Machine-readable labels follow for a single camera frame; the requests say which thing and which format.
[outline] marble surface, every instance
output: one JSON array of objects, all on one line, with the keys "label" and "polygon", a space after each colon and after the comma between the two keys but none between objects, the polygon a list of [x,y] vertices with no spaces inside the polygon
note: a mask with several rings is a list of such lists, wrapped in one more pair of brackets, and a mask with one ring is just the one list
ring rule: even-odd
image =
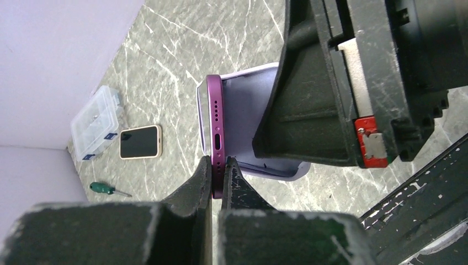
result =
[{"label": "marble surface", "polygon": [[[121,160],[115,142],[95,160],[75,162],[88,199],[158,201],[186,181],[202,156],[195,87],[210,73],[278,61],[283,25],[283,1],[147,0],[102,84],[119,90],[131,128],[163,128],[163,153],[156,159]],[[359,216],[468,132],[467,89],[450,92],[450,108],[411,163],[395,161],[371,170],[312,165],[295,182],[246,178],[278,209]],[[93,181],[108,182],[133,197],[93,193],[88,188]],[[213,202],[214,242],[220,206],[220,200]]]}]

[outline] lavender wall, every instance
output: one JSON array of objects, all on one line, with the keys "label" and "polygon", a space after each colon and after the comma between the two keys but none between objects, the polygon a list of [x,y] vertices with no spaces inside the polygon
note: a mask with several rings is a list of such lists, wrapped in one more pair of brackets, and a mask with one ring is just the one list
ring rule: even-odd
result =
[{"label": "lavender wall", "polygon": [[87,202],[65,150],[0,147],[0,248],[13,221],[42,202]]},{"label": "lavender wall", "polygon": [[0,146],[63,150],[142,4],[0,1]]}]

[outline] purple smartphone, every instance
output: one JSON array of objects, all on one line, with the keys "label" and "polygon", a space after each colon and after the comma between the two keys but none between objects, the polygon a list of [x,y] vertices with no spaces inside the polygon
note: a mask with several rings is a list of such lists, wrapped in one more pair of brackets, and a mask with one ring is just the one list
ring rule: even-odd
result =
[{"label": "purple smartphone", "polygon": [[203,131],[201,145],[203,152],[211,156],[212,195],[214,199],[221,199],[226,167],[221,77],[206,76],[198,87],[197,95],[199,113],[202,116],[200,117]]}]

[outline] green screwdriver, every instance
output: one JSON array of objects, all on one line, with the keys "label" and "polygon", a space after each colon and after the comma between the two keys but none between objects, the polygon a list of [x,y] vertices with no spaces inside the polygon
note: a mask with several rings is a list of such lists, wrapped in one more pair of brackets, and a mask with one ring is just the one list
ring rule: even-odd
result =
[{"label": "green screwdriver", "polygon": [[131,197],[130,194],[120,192],[120,191],[116,190],[114,187],[108,186],[108,185],[106,185],[104,183],[101,183],[101,182],[93,182],[93,183],[91,183],[91,185],[89,185],[89,188],[92,191],[97,192],[97,193],[107,193],[109,195],[115,193],[115,194],[122,195],[122,196],[125,196],[125,197]]}]

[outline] clear plastic storage box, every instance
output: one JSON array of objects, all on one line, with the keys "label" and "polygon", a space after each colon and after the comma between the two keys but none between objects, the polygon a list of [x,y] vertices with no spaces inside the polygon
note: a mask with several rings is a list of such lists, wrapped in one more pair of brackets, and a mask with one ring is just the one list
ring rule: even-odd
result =
[{"label": "clear plastic storage box", "polygon": [[76,159],[94,159],[126,126],[117,90],[101,86],[71,122]]}]

